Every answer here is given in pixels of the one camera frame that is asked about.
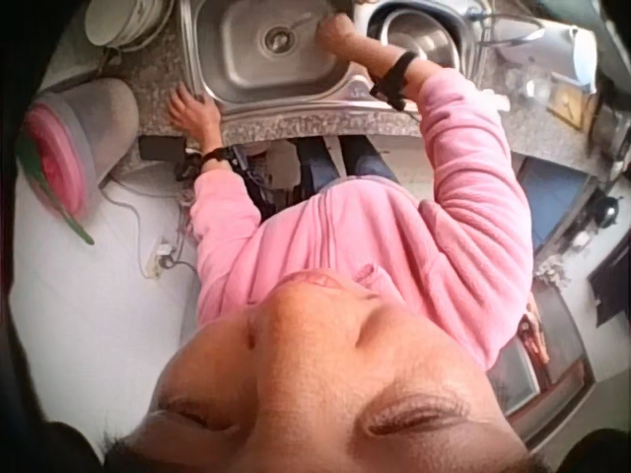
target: leg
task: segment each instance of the leg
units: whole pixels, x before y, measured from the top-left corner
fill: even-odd
[[[321,136],[296,138],[291,142],[298,152],[302,186],[308,194],[317,194],[339,177],[339,172]]]
[[[340,136],[339,144],[348,175],[378,175],[399,184],[394,172],[366,136]]]

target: sink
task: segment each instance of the sink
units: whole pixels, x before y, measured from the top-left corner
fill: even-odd
[[[418,8],[452,34],[460,72],[479,74],[475,34],[465,18],[470,0],[179,0],[179,32],[186,84],[215,99],[224,121],[256,114],[311,109],[389,109],[370,96],[366,69],[323,51],[317,22],[345,12],[369,35],[395,8]],[[410,102],[406,109],[414,111]]]
[[[317,22],[352,9],[352,0],[207,0],[196,22],[202,79],[222,102],[321,95],[349,65],[316,44]]]

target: countertop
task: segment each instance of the countertop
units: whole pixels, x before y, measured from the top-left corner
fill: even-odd
[[[509,0],[498,0],[499,11],[510,13]],[[509,69],[495,51],[489,50],[483,66],[481,89],[506,94]],[[107,73],[131,87],[140,110],[140,134],[178,135],[169,123],[165,104],[170,90],[181,79],[182,64],[175,15],[162,34],[145,49],[125,54],[119,66]],[[542,105],[512,102],[510,112],[501,112],[511,149],[603,177],[602,160],[591,156],[587,136],[548,112]],[[365,134],[418,136],[418,123],[406,114],[390,110],[313,110],[302,113],[270,114],[234,120],[222,125],[226,145],[267,141],[297,136]],[[137,146],[115,168],[117,176],[152,163],[140,160]]]

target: person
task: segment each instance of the person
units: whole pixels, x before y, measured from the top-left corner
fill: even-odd
[[[403,53],[342,14],[317,39],[375,77]],[[199,330],[106,469],[540,470],[485,374],[517,332],[532,272],[499,115],[456,70],[416,58],[405,78],[435,201],[358,176],[261,224],[230,166],[204,164],[191,210]],[[211,101],[180,87],[170,114],[202,153],[223,146]]]

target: hand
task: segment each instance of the hand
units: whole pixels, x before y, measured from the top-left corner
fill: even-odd
[[[355,25],[344,13],[326,17],[317,26],[316,39],[319,45],[343,58],[347,58],[349,43],[358,36]]]
[[[180,83],[171,92],[169,117],[173,126],[190,135],[201,147],[202,155],[222,148],[221,114],[212,99],[192,96]]]

